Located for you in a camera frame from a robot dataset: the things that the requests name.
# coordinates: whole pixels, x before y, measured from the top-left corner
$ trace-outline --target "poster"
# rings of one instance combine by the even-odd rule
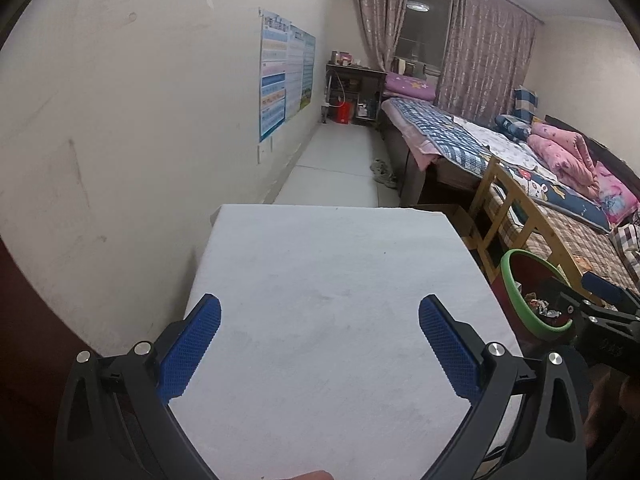
[[[311,102],[316,38],[272,12],[262,12],[260,142]]]
[[[302,97],[300,110],[311,102],[314,85],[314,61],[316,60],[316,38],[305,32],[304,68],[302,71]]]
[[[285,121],[287,43],[291,22],[272,12],[262,16],[260,49],[260,142]]]

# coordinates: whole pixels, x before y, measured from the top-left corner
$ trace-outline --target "green trash can rim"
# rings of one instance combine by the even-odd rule
[[[545,341],[556,339],[559,335],[571,328],[573,321],[570,319],[562,326],[549,326],[532,312],[532,310],[529,308],[529,305],[527,305],[527,302],[522,297],[522,294],[520,294],[515,280],[513,279],[513,273],[511,272],[511,266],[509,263],[511,260],[511,256],[513,256],[514,254],[524,254],[528,258],[539,262],[547,269],[551,270],[553,274],[563,283],[565,283],[566,285],[569,284],[567,283],[564,276],[560,274],[558,269],[556,269],[548,261],[543,260],[535,254],[530,253],[529,251],[524,251],[522,249],[512,249],[510,251],[507,251],[500,260],[500,272],[502,273],[502,281],[504,282],[504,286],[507,289],[507,294],[509,295],[511,304],[513,305],[520,320],[524,323],[524,326],[527,327],[527,329],[534,336],[540,339],[543,339]]]

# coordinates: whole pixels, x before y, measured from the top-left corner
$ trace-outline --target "folded pink quilt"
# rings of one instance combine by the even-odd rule
[[[535,123],[527,144],[566,186],[590,200],[598,200],[598,180],[581,134]]]

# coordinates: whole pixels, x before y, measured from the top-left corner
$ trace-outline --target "pink curtain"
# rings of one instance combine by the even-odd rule
[[[436,104],[493,124],[524,83],[538,20],[507,0],[454,0]]]
[[[358,0],[367,44],[376,68],[388,71],[404,22],[406,0]]]

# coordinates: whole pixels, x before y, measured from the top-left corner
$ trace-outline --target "white table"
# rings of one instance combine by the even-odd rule
[[[428,294],[520,355],[440,213],[223,206],[188,311],[205,293],[222,325],[170,406],[222,480],[420,479],[469,407],[418,326]]]

